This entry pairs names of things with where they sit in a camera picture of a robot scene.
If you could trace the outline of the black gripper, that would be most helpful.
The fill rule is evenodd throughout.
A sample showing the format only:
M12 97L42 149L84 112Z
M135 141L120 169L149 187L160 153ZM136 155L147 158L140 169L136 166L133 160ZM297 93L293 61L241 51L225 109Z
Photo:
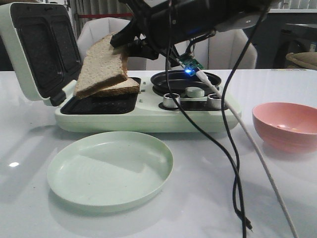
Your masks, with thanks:
M218 24L216 0L166 0L153 7L143 0L132 0L131 10L134 18L110 41L128 57L156 60L159 54L150 46L184 42L210 33Z

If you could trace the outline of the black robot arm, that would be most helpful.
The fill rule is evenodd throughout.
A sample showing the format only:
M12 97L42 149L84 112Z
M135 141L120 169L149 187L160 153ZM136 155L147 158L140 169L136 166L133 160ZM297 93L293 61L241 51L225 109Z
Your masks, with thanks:
M112 36L114 48L126 46L130 57L175 60L174 46L191 44L217 32L255 26L268 13L269 0L166 0L153 7L143 0L125 0L133 17Z

